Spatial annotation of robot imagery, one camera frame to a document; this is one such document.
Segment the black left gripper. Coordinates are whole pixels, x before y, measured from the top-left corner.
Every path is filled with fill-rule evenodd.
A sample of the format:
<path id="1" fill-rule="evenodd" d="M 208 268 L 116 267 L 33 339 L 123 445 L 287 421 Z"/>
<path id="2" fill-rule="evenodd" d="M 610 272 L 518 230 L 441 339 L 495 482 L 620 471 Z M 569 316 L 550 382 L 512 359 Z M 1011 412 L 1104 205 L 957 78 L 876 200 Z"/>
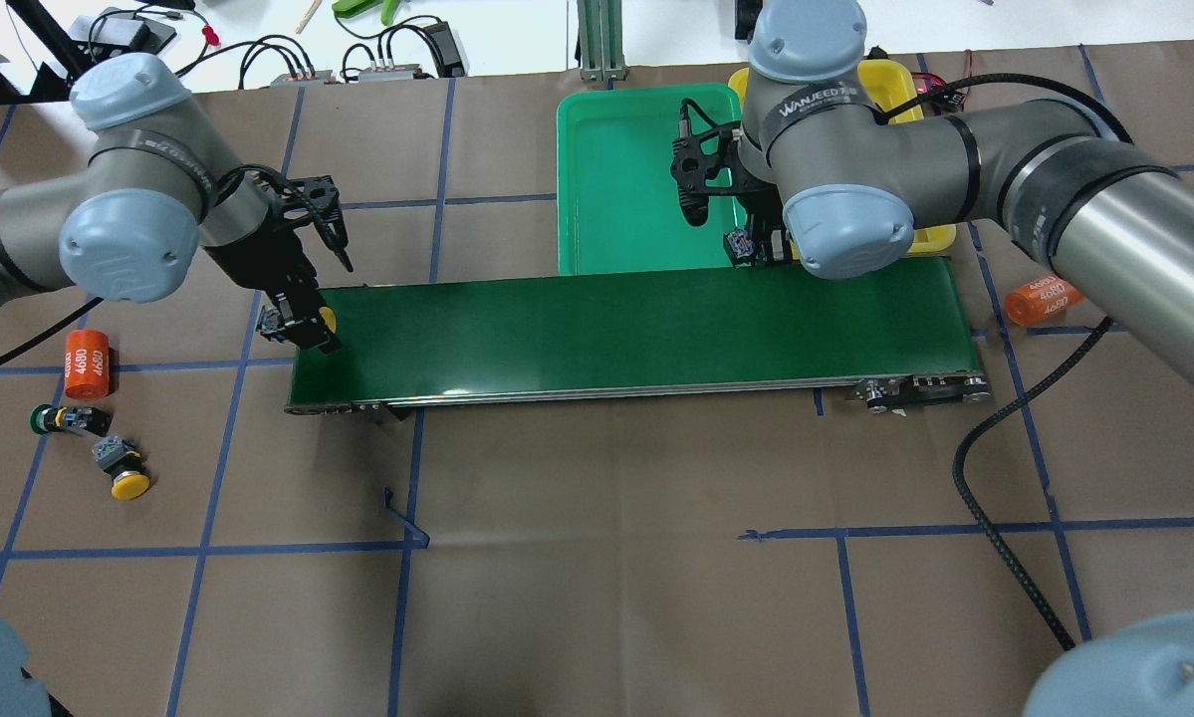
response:
<path id="1" fill-rule="evenodd" d="M 298 230 L 310 227 L 347 272 L 347 225 L 332 177 L 245 175 L 202 222 L 202 249 L 244 289 L 273 298 L 273 342 L 324 354 L 341 350 L 336 314 Z"/>

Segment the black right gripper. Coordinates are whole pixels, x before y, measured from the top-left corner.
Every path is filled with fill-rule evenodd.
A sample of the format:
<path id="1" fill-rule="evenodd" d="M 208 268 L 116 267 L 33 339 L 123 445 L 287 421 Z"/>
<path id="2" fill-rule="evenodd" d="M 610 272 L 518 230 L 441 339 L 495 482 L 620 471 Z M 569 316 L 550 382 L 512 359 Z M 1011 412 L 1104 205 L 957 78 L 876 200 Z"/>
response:
<path id="1" fill-rule="evenodd" d="M 672 173 L 681 214 L 693 227 L 709 218 L 710 198 L 737 198 L 753 223 L 757 236 L 784 230 L 782 200 L 773 183 L 761 180 L 741 166 L 741 123 L 730 120 L 693 132 L 691 122 L 681 120 L 672 141 Z"/>

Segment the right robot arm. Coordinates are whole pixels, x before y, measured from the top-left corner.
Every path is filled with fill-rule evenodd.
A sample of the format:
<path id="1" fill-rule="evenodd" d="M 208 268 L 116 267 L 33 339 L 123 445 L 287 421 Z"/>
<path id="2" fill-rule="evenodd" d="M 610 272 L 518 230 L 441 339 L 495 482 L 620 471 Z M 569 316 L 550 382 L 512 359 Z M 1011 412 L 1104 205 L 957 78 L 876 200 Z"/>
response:
<path id="1" fill-rule="evenodd" d="M 712 196 L 770 220 L 821 280 L 896 262 L 915 231 L 987 220 L 1104 317 L 1044 381 L 984 419 L 953 455 L 953 486 L 1063 654 L 1028 716 L 1194 716 L 1194 608 L 1075 644 L 965 477 L 980 437 L 1055 385 L 1121 324 L 1194 385 L 1194 188 L 1135 146 L 1110 109 L 1047 78 L 961 79 L 884 111 L 860 80 L 856 1 L 769 1 L 737 122 L 693 131 L 682 101 L 672 172 L 702 224 Z"/>

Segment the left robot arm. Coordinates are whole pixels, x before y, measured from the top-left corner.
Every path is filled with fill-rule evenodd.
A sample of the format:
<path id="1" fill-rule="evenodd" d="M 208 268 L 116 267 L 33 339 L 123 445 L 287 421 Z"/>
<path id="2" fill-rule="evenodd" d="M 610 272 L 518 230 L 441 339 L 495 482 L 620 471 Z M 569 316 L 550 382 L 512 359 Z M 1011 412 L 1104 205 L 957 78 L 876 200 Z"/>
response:
<path id="1" fill-rule="evenodd" d="M 70 106 L 96 135 L 86 167 L 0 190 L 0 309 L 78 286 L 154 303 L 185 282 L 196 251 L 264 292 L 263 339 L 336 353 L 334 313 L 298 228 L 314 227 L 351 268 L 336 183 L 238 157 L 193 94 L 148 54 L 84 73 Z"/>

